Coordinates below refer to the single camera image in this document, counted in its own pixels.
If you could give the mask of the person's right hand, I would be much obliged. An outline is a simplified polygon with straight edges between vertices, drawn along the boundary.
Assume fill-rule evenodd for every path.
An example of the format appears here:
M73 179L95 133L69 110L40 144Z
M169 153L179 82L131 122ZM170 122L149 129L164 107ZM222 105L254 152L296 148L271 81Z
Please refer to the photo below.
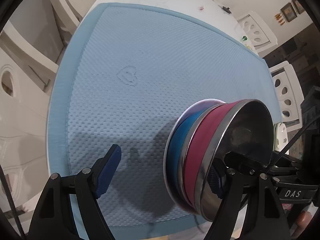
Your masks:
M300 235L311 222L312 214L309 211L302 211L295 221L294 235Z

